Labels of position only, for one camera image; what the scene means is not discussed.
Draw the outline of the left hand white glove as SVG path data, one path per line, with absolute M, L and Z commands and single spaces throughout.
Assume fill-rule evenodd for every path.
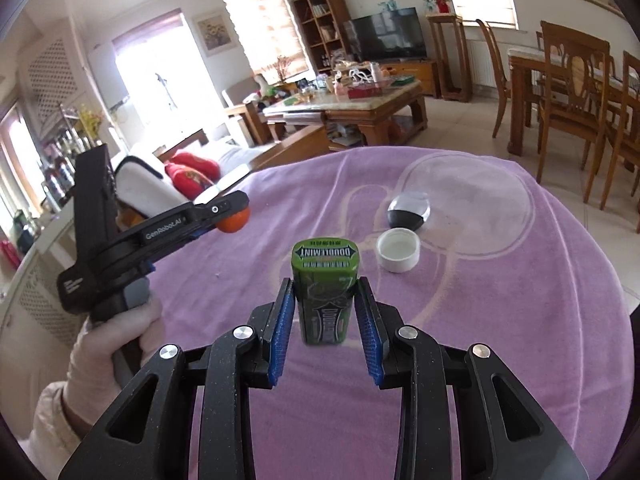
M 142 350 L 140 365 L 163 345 L 163 306 L 157 296 L 96 327 L 86 324 L 80 331 L 70 354 L 62 405 L 70 426 L 81 436 L 122 391 L 114 375 L 113 354 L 134 340 Z

